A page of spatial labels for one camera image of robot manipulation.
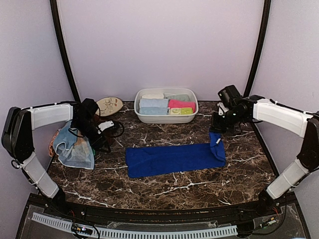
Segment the royal blue microfiber towel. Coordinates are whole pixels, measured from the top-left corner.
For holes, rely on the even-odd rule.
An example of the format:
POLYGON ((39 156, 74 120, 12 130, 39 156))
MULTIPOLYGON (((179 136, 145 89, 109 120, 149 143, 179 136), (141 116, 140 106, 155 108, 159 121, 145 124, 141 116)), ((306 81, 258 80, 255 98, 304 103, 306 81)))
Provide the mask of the royal blue microfiber towel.
POLYGON ((126 149, 130 178, 223 167, 226 155, 221 134, 210 133, 209 143, 126 149))

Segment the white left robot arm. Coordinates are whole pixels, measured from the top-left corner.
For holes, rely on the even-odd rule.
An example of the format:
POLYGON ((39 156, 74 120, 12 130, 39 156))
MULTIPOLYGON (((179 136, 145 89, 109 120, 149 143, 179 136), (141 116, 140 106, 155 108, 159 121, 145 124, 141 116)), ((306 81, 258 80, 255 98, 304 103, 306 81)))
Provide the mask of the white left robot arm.
POLYGON ((47 198, 53 199, 51 209, 59 217, 70 213, 63 190, 50 178, 39 162, 33 145, 33 131, 59 122, 71 122, 71 133, 79 130, 95 151, 110 152, 104 130, 93 121, 99 109, 93 99, 83 102, 63 101, 29 108, 11 107, 2 131, 1 143, 13 158, 12 165, 47 198))

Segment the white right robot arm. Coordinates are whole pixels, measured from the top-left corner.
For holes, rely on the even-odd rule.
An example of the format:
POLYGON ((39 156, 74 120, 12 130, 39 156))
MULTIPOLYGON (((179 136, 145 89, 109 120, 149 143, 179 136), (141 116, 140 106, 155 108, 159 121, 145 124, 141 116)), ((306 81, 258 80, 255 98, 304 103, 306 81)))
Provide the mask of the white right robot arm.
POLYGON ((259 95, 242 96, 234 85, 220 90, 218 96, 220 110, 212 116, 212 132, 226 133, 238 123, 263 123, 259 130, 280 169, 254 206, 257 215, 265 216, 273 209, 273 200, 318 170, 319 115, 259 95))

